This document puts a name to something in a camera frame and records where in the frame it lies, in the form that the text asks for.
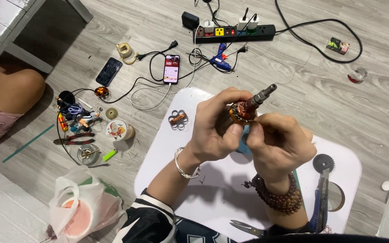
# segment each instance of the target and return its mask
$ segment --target power strip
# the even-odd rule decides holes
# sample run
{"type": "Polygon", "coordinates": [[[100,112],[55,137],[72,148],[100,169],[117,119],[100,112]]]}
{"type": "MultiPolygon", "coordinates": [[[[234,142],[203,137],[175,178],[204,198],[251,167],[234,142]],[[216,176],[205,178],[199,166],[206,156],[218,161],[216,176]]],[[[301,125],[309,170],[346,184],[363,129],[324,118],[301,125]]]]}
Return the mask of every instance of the power strip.
{"type": "Polygon", "coordinates": [[[247,29],[244,31],[237,31],[236,26],[222,26],[214,27],[212,33],[205,33],[203,28],[199,28],[195,33],[193,31],[193,43],[225,43],[225,42],[239,42],[239,41],[272,41],[275,35],[275,25],[258,25],[256,29],[247,29]]]}

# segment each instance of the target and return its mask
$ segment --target plastic bag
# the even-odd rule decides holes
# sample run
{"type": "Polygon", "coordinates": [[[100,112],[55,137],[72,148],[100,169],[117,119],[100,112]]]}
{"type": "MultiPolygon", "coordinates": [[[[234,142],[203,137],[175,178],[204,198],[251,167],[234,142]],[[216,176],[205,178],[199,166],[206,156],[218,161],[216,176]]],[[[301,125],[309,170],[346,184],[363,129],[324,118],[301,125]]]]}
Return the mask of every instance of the plastic bag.
{"type": "Polygon", "coordinates": [[[124,212],[115,188],[77,166],[56,180],[49,202],[50,224],[60,243],[76,243],[91,232],[113,224],[124,212]]]}

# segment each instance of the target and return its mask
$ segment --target phone screen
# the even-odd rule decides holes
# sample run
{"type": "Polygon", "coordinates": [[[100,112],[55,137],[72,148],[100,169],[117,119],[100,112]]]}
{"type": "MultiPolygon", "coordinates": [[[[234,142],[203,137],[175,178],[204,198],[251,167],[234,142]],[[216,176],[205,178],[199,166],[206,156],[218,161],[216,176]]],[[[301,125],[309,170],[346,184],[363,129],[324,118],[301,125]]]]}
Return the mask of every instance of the phone screen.
{"type": "Polygon", "coordinates": [[[108,62],[105,64],[95,80],[105,87],[109,86],[121,66],[122,62],[116,60],[115,58],[109,58],[108,62]]]}
{"type": "Polygon", "coordinates": [[[178,74],[179,74],[179,56],[166,55],[163,82],[177,84],[178,74]]]}

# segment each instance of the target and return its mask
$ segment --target hand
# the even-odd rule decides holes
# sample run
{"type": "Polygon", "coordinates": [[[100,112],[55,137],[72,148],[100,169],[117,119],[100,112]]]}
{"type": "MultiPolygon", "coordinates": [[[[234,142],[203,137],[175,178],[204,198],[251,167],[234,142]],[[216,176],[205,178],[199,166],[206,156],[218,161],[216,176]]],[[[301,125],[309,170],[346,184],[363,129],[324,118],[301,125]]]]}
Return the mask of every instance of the hand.
{"type": "Polygon", "coordinates": [[[287,175],[316,155],[312,138],[291,116],[271,113],[257,117],[250,124],[247,146],[265,184],[288,185],[287,175]]]}
{"type": "Polygon", "coordinates": [[[219,136],[214,126],[227,104],[248,100],[252,96],[248,91],[230,87],[197,105],[192,139],[186,148],[194,154],[198,163],[223,159],[238,148],[241,125],[231,125],[223,137],[219,136]]]}

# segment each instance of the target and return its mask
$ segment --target black gear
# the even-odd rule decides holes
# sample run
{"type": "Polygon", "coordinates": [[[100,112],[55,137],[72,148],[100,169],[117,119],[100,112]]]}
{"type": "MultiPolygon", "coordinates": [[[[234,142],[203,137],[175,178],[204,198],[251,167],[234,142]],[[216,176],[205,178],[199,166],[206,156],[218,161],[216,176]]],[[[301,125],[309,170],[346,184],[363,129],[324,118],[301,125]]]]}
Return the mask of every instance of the black gear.
{"type": "Polygon", "coordinates": [[[334,170],[334,166],[334,160],[327,154],[318,154],[313,159],[313,168],[315,168],[315,170],[320,174],[328,168],[330,169],[330,172],[332,172],[334,170]]]}

